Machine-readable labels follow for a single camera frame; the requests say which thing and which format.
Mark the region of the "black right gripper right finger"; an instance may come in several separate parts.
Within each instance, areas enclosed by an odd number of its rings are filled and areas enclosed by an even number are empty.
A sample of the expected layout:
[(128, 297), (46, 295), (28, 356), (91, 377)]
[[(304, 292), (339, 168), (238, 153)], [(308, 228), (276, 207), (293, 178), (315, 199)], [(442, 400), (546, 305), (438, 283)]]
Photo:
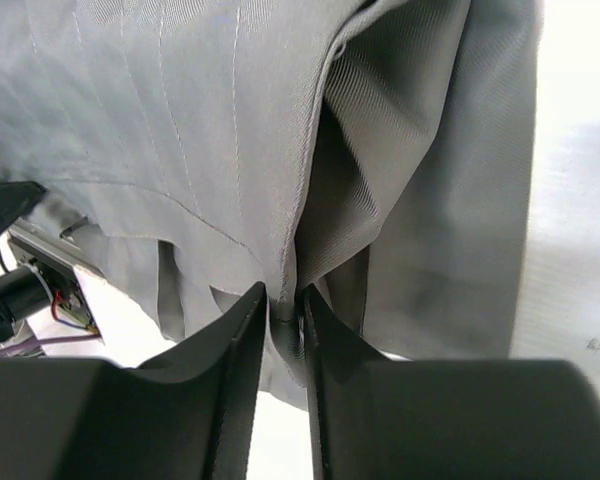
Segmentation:
[(600, 479), (600, 399), (563, 360), (394, 361), (302, 296), (318, 479)]

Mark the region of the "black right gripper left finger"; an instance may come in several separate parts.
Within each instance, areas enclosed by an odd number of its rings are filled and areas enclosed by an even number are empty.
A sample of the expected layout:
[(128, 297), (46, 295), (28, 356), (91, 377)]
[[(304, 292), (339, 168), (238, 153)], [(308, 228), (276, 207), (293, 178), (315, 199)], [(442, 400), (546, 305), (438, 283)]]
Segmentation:
[(256, 283), (135, 368), (0, 358), (0, 479), (244, 478), (266, 310)]

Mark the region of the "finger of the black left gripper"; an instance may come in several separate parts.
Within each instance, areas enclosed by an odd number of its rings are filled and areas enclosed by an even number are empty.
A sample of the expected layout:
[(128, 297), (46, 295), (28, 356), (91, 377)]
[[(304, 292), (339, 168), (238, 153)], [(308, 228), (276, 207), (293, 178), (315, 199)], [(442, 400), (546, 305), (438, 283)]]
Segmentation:
[(0, 181), (0, 235), (17, 219), (28, 215), (47, 190), (33, 181)]

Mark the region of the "grey pleated skirt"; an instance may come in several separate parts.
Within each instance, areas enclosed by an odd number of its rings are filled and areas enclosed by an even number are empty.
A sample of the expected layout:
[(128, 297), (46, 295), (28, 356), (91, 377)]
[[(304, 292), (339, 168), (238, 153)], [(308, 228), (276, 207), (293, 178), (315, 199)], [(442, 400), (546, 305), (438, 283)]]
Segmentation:
[(538, 1), (0, 1), (0, 180), (168, 339), (251, 285), (306, 404), (298, 297), (409, 359), (508, 355)]

